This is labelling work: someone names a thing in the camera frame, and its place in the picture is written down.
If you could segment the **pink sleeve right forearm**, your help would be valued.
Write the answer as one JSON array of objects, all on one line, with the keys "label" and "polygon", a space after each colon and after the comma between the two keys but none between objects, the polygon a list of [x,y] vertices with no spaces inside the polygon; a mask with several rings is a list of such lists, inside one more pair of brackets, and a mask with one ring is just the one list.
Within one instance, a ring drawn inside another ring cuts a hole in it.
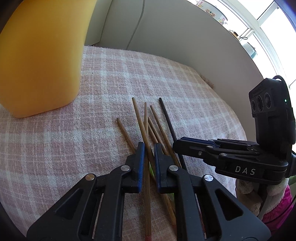
[{"label": "pink sleeve right forearm", "polygon": [[283,198],[279,202],[279,204],[270,212],[267,212],[263,216],[263,223],[269,228],[272,234],[274,234],[287,219],[290,214],[293,204],[291,204],[293,200],[290,187],[287,185]]}]

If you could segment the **right gloved hand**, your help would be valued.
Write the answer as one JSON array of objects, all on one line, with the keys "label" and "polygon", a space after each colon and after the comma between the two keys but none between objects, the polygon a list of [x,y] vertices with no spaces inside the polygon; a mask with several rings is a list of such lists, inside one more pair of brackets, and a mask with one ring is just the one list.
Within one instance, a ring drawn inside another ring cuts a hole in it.
[{"label": "right gloved hand", "polygon": [[259,219],[263,219],[264,214],[273,210],[283,198],[288,185],[288,178],[284,178],[280,184],[267,186],[263,190],[267,192],[267,197],[259,195],[259,190],[255,189],[255,183],[243,180],[236,180],[236,197]]}]

